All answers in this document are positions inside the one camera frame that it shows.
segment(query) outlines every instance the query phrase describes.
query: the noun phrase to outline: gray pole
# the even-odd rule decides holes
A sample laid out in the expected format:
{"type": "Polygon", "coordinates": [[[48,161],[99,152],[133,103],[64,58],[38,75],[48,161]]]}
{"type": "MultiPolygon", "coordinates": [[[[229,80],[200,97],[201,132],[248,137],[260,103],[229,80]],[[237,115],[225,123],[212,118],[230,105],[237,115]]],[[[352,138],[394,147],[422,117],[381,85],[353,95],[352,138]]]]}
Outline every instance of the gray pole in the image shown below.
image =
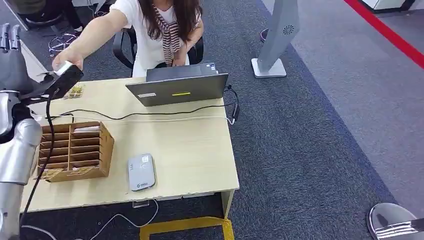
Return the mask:
{"type": "Polygon", "coordinates": [[[275,0],[265,43],[259,57],[252,59],[256,78],[285,77],[280,56],[299,32],[297,0],[275,0]]]}

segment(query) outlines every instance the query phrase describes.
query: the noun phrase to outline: small box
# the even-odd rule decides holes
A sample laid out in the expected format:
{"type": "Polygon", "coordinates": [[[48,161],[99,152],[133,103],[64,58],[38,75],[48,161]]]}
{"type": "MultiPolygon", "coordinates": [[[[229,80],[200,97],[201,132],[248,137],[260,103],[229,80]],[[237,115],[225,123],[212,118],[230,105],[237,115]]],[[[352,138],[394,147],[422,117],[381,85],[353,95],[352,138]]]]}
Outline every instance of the small box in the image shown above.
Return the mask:
{"type": "MultiPolygon", "coordinates": [[[[60,124],[53,128],[53,151],[41,179],[53,183],[109,175],[115,140],[102,122],[60,124]]],[[[37,175],[47,159],[51,140],[50,127],[42,127],[37,175]]]]}

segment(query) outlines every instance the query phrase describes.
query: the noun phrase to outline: office chair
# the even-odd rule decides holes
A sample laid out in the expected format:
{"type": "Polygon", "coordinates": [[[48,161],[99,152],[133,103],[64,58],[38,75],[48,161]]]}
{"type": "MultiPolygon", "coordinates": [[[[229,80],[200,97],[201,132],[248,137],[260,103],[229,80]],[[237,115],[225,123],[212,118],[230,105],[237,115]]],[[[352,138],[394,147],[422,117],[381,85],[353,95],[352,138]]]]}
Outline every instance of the office chair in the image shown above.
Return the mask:
{"type": "MultiPolygon", "coordinates": [[[[125,66],[127,66],[131,70],[134,67],[134,61],[136,59],[136,53],[137,53],[137,50],[135,49],[136,44],[137,44],[137,38],[136,38],[136,31],[134,30],[134,28],[122,29],[120,32],[115,34],[115,37],[113,39],[113,54],[121,63],[123,63],[125,66]],[[131,45],[131,56],[132,56],[131,61],[127,57],[125,57],[122,51],[122,42],[123,42],[125,33],[128,34],[129,42],[131,45]]],[[[203,53],[204,53],[204,42],[203,42],[203,37],[201,37],[199,41],[197,41],[197,43],[187,53],[190,65],[200,63],[203,59],[203,53]]]]}
{"type": "Polygon", "coordinates": [[[61,9],[58,9],[53,14],[49,14],[48,16],[42,16],[40,18],[26,17],[25,20],[29,25],[33,27],[50,27],[51,30],[55,33],[56,37],[48,42],[48,51],[50,52],[50,57],[55,56],[55,52],[62,52],[67,48],[72,41],[74,41],[77,36],[69,33],[62,34],[59,29],[55,26],[60,23],[63,19],[63,14],[61,9]]]}

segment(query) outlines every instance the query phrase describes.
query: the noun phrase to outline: yellow floor tape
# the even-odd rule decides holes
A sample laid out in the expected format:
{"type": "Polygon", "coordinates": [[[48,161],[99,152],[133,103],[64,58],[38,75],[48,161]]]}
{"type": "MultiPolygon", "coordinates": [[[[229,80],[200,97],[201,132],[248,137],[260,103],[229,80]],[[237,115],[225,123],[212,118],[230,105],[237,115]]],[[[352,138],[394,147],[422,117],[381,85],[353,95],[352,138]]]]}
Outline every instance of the yellow floor tape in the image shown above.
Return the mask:
{"type": "Polygon", "coordinates": [[[149,240],[150,235],[152,234],[169,233],[214,226],[222,226],[224,240],[234,240],[233,226],[231,221],[228,219],[211,216],[151,223],[140,228],[140,240],[149,240]]]}

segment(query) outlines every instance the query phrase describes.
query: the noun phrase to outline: woman's arm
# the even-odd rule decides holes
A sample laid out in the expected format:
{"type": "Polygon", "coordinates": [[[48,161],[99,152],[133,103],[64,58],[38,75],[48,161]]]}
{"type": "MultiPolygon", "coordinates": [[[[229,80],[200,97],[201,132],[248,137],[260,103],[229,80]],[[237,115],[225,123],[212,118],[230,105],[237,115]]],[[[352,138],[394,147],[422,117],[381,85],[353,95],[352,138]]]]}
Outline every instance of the woman's arm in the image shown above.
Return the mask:
{"type": "Polygon", "coordinates": [[[186,55],[190,49],[199,41],[199,39],[203,36],[205,28],[203,26],[203,21],[200,19],[198,25],[193,31],[190,32],[188,38],[190,41],[186,42],[183,46],[181,46],[180,51],[176,55],[172,66],[183,66],[186,64],[186,55]]]}
{"type": "Polygon", "coordinates": [[[188,41],[186,43],[186,48],[187,48],[187,52],[192,49],[192,47],[199,41],[199,39],[203,36],[203,32],[204,32],[204,27],[203,27],[203,21],[202,19],[200,19],[198,25],[196,26],[195,29],[193,29],[193,31],[190,32],[190,34],[188,35],[188,38],[190,39],[190,41],[188,41]]]}
{"type": "Polygon", "coordinates": [[[127,24],[127,17],[116,9],[111,9],[108,14],[93,19],[87,24],[81,35],[56,56],[52,63],[53,69],[64,61],[69,61],[83,69],[83,60],[103,46],[127,24]]]}

